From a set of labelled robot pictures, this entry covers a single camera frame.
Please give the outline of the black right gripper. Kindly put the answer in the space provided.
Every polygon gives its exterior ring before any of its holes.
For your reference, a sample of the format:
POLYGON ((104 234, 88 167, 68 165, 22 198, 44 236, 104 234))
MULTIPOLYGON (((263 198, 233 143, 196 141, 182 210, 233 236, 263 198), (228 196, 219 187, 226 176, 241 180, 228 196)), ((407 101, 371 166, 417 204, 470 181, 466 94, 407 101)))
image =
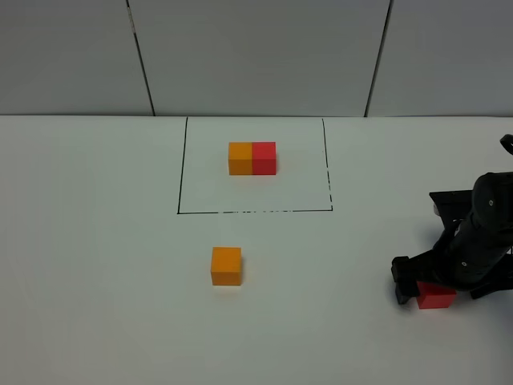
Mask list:
POLYGON ((470 292, 472 299, 512 290, 512 174, 489 172, 475 182, 471 211, 447 223, 432 249, 395 257, 391 272, 400 306, 420 295, 419 282, 470 292))

